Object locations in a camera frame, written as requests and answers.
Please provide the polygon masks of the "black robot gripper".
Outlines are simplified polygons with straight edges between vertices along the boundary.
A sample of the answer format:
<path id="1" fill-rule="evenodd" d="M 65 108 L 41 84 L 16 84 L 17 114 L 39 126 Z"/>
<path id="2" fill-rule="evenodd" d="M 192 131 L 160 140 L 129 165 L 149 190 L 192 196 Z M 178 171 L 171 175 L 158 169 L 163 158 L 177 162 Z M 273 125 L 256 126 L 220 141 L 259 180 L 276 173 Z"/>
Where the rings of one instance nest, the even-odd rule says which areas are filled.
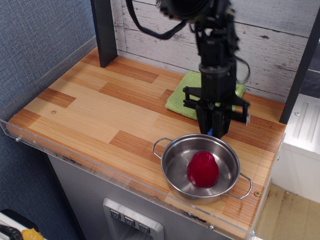
<path id="1" fill-rule="evenodd" d="M 228 133 L 231 120 L 248 123 L 250 104 L 236 95 L 239 38 L 234 29 L 195 31 L 201 87 L 185 87 L 184 105 L 196 111 L 200 132 L 221 139 Z"/>

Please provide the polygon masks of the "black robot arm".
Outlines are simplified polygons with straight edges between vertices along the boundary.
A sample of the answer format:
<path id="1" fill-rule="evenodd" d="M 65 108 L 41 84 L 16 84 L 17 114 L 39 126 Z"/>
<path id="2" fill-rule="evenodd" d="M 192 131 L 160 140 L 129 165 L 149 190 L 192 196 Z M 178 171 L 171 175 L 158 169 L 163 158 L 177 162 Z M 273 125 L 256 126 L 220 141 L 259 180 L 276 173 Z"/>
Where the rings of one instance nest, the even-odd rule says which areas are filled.
<path id="1" fill-rule="evenodd" d="M 250 103 L 236 95 L 238 41 L 229 0 L 160 0 L 167 17 L 194 26 L 200 87 L 186 86 L 184 106 L 194 109 L 202 134 L 222 138 L 232 120 L 247 123 Z"/>

